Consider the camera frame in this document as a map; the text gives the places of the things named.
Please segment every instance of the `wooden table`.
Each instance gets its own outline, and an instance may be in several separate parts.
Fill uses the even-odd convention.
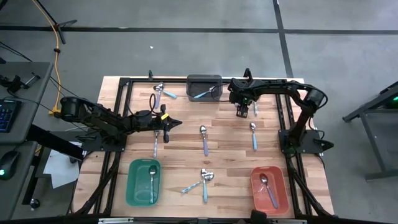
[[[114,108],[120,77],[104,77],[98,102]],[[154,93],[153,83],[136,83],[132,88],[131,109],[149,109],[149,97]],[[227,100],[229,91],[224,86],[221,100]],[[231,103],[192,103],[185,93],[185,84],[166,83],[165,90],[178,96],[176,100],[162,95],[161,104],[166,104],[168,114],[183,124],[173,128],[168,144],[158,145],[157,159],[162,165],[160,199],[150,208],[130,207],[126,203],[127,174],[134,159],[152,158],[154,132],[134,133],[128,136],[126,150],[122,153],[118,180],[114,193],[113,217],[209,217],[249,218],[254,208],[250,173],[259,166],[277,166],[284,172],[289,211],[273,217],[294,217],[289,190],[285,158],[280,152],[277,131],[280,129],[274,95],[262,95],[257,102],[259,114],[254,116],[250,107],[248,118],[236,117],[236,108]],[[295,118],[300,108],[293,103]],[[258,150],[252,149],[252,132],[249,123],[255,122]],[[208,129],[209,156],[203,154],[200,125]],[[324,209],[333,213],[325,171],[318,157],[303,154],[303,165],[308,188]],[[103,152],[94,152],[81,167],[75,191],[73,208],[80,208],[93,193],[100,179],[104,159]],[[208,183],[208,203],[202,199],[203,187],[197,187],[182,195],[180,191],[200,180],[200,169],[215,173]],[[301,190],[297,191],[300,208],[304,211]],[[102,209],[108,189],[104,191]]]

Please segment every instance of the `red tray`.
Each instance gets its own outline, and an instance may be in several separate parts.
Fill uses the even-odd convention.
[[[260,181],[261,173],[268,177],[268,186],[274,194],[278,208],[274,208],[267,187]],[[282,215],[289,210],[284,175],[280,168],[275,166],[254,168],[251,171],[251,187],[256,210],[269,215]]]

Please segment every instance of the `gray floor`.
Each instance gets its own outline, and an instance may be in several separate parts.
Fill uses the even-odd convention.
[[[43,0],[59,22],[79,26],[276,28],[266,0]],[[280,0],[287,29],[398,29],[398,3],[378,0]],[[26,0],[11,1],[0,24],[46,26]],[[96,101],[105,75],[217,73],[240,77],[246,67],[257,77],[285,77],[277,34],[81,33],[65,34],[59,70],[62,84]],[[344,218],[398,223],[398,179],[366,182],[379,171],[359,120],[341,117],[397,81],[398,35],[287,35],[294,77],[304,78],[329,96],[314,120],[335,147],[325,153],[326,174],[335,213]],[[53,61],[51,32],[0,31],[0,40],[35,61]],[[0,49],[0,56],[23,61]],[[49,85],[42,103],[52,107],[56,89]],[[35,123],[60,131],[73,126],[39,109]],[[40,183],[35,212],[19,207],[14,218],[65,214],[72,186],[52,190]]]

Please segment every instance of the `white paper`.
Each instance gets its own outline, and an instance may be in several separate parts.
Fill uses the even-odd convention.
[[[71,143],[81,146],[80,142]],[[55,189],[77,180],[79,177],[79,164],[77,162],[72,164],[68,156],[51,150],[43,173],[51,175],[52,187]]]

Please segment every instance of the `green tray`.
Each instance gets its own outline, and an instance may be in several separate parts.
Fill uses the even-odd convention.
[[[154,203],[150,203],[149,167],[155,165]],[[130,164],[127,178],[126,202],[133,207],[150,207],[157,203],[160,189],[160,163],[155,159],[136,159]]]

